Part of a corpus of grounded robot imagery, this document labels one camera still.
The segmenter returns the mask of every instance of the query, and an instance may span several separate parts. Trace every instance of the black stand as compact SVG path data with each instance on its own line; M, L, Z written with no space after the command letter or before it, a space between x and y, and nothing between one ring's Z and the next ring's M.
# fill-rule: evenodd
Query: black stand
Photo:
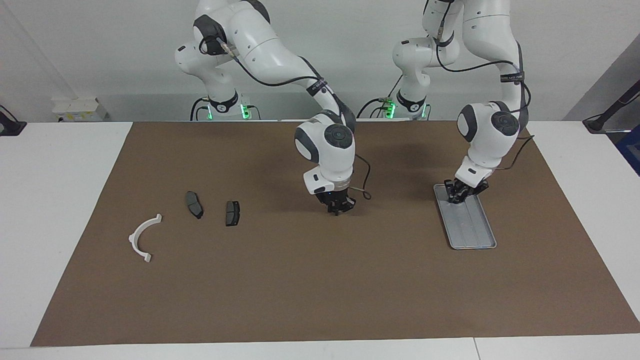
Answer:
M0 136L18 136L22 132L27 123L24 121L11 121L0 111L0 124L4 130L0 132Z
M640 92L640 80L631 86L627 92L625 92L622 97L618 99L607 111L605 111L600 117L595 120L584 120L582 123L587 127L592 134L604 134L605 131L602 130L604 124L611 119L613 114L617 113L618 110L624 108L626 105L631 102L634 97Z

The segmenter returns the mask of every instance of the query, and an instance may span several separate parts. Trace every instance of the gray tray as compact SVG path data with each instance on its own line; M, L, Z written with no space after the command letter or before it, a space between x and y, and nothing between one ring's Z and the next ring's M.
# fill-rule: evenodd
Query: gray tray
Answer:
M470 196L461 204L451 204L444 184L433 187L449 244L456 250L493 249L495 238L478 196Z

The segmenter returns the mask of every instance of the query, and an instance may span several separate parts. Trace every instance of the brown mat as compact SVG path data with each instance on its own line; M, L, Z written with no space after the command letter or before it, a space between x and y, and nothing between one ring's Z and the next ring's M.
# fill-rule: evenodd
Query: brown mat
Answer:
M133 125L32 345L640 332L533 143L482 195L498 247L456 251L432 191L467 150L455 123L360 124L374 198L339 217L305 193L295 127ZM156 213L145 263L127 237Z

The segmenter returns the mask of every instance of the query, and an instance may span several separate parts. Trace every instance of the black brake pad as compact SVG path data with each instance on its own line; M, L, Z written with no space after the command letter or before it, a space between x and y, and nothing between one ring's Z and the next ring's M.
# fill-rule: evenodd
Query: black brake pad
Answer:
M202 209L202 205L200 205L200 201L198 201L198 194L196 194L195 192L187 192L186 200L189 211L193 214L193 216L197 217L198 219L202 218L202 215L204 215L204 210Z
M240 203L227 201L227 226L236 226L240 221Z

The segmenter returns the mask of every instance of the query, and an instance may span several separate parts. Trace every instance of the white table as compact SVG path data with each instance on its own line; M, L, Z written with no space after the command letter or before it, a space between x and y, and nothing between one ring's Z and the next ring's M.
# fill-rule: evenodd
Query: white table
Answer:
M30 124L0 138L0 359L640 359L640 334L28 348L130 128ZM638 317L640 177L579 122L529 131Z

